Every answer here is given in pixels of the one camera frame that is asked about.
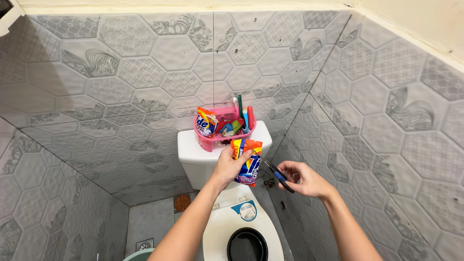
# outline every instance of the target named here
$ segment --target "tiled wall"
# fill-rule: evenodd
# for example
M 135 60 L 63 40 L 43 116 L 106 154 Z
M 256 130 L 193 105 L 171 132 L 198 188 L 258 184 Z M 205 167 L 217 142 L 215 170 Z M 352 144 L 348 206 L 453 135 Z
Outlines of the tiled wall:
M 129 207 L 3 119 L 0 130 L 0 260 L 122 260 Z
M 271 158 L 347 11 L 27 16 L 0 38 L 0 116 L 129 206 L 193 191 L 177 132 L 242 94 Z
M 463 73 L 353 15 L 273 161 L 334 185 L 384 260 L 462 260 L 463 99 Z M 296 260 L 337 260 L 320 200 L 271 197 Z

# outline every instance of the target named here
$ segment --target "forearm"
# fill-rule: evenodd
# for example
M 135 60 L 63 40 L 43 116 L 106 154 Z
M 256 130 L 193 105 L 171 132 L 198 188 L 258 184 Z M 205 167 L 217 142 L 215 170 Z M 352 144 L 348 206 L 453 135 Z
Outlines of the forearm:
M 329 214 L 341 260 L 382 261 L 335 188 L 321 200 Z
M 220 192 L 221 187 L 210 179 L 156 246 L 147 261 L 193 260 L 206 224 L 208 224 L 214 201 Z

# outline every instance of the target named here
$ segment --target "toilet tank lid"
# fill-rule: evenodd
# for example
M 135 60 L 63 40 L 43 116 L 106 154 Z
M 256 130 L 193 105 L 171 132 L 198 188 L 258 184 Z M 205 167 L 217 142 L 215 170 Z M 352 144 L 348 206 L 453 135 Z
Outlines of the toilet tank lid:
M 191 164 L 216 164 L 219 155 L 225 146 L 216 144 L 212 152 L 200 147 L 194 130 L 185 130 L 177 134 L 177 152 L 179 161 Z M 263 142 L 263 150 L 268 150 L 272 145 L 272 138 L 263 121 L 256 122 L 256 128 L 250 139 Z

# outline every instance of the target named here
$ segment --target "scissors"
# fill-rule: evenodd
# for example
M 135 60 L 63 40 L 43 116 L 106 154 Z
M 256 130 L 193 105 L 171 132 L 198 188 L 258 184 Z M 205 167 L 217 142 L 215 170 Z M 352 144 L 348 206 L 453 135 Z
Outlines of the scissors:
M 248 143 L 245 142 L 245 144 L 257 155 L 259 155 L 259 153 L 256 152 L 256 150 L 254 150 Z M 285 183 L 285 181 L 287 180 L 287 177 L 282 174 L 282 172 L 272 163 L 268 162 L 267 160 L 265 160 L 263 157 L 260 157 L 262 161 L 264 161 L 264 163 L 266 163 L 266 165 L 268 165 L 268 167 L 271 169 L 272 172 L 274 172 L 274 175 L 276 176 L 276 178 L 279 180 L 279 182 L 282 184 L 282 186 L 284 188 L 286 188 L 290 193 L 295 193 L 295 191 L 293 189 L 291 189 L 287 183 Z

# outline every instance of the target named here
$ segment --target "orange detergent packet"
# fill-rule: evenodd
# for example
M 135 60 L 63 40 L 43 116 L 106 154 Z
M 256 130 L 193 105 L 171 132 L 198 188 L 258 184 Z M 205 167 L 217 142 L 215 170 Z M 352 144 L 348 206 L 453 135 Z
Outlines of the orange detergent packet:
M 250 146 L 256 151 L 249 160 L 243 164 L 240 172 L 234 181 L 245 184 L 251 187 L 256 185 L 256 178 L 258 176 L 259 161 L 261 159 L 261 150 L 263 143 L 260 141 L 249 140 L 249 139 L 237 139 L 232 140 L 231 147 L 233 149 L 233 159 L 238 159 L 245 151 L 251 150 Z
M 216 119 L 216 113 L 198 107 L 196 125 L 198 132 L 207 138 L 213 138 L 213 133 L 216 131 L 217 127 L 218 120 Z

